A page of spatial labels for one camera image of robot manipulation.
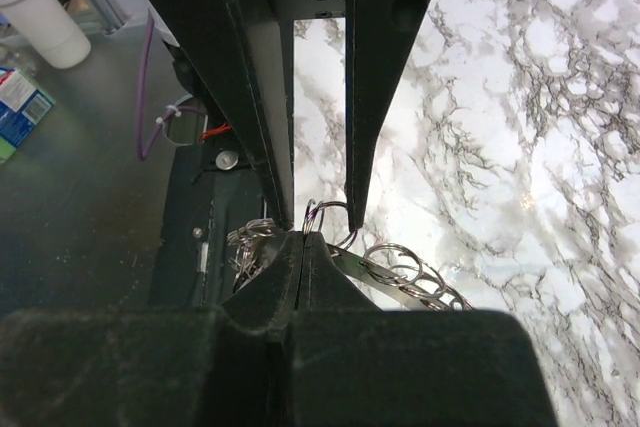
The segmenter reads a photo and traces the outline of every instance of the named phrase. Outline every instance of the white marble tabletop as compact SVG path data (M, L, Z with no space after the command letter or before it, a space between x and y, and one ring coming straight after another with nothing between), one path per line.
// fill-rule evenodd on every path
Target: white marble tabletop
M344 35L296 26L298 226L344 199ZM402 243L512 313L561 425L639 425L639 132L640 0L432 0L352 250Z

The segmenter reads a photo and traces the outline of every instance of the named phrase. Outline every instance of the dark gray surface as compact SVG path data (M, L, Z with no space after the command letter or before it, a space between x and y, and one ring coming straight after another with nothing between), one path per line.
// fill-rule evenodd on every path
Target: dark gray surface
M174 147L145 163L134 152L134 97L142 28L91 38L65 71L38 82L58 104L0 165L0 315L24 307L138 307L160 245ZM147 125L184 95L154 41Z

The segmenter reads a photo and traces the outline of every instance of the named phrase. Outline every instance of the white bottle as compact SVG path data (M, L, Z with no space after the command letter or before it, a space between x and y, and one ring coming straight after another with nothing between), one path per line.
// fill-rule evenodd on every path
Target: white bottle
M0 12L58 69L79 64L91 51L89 40L57 0L0 0Z

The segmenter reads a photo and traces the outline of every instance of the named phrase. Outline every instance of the round hole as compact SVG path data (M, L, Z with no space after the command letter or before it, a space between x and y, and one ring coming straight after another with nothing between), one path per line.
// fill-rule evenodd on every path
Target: round hole
M400 32L414 32L420 28L427 10L427 0L394 0L391 21Z

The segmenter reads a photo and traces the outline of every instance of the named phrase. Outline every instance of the purple cable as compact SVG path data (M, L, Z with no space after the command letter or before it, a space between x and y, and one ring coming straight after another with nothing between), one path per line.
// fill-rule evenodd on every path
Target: purple cable
M149 152L151 152L151 148L153 144L155 144L158 135L162 132L162 126L165 122L167 122L171 117L173 117L176 113L173 110L167 111L162 117L162 123L156 124L149 140L147 141L147 145L142 146L142 124L144 122L144 97L146 90L146 80L147 80L147 66L149 65L149 51L151 50L151 40L153 39L153 27L155 22L153 21L153 17L151 16L151 12L147 16L147 26L145 28L144 33L144 45L142 47L142 53L140 54L140 68L138 69L138 85L136 88L136 155L138 156L138 160L140 162L144 162L149 157ZM180 112L193 112L199 115L206 115L201 110L196 109L195 107L177 107Z

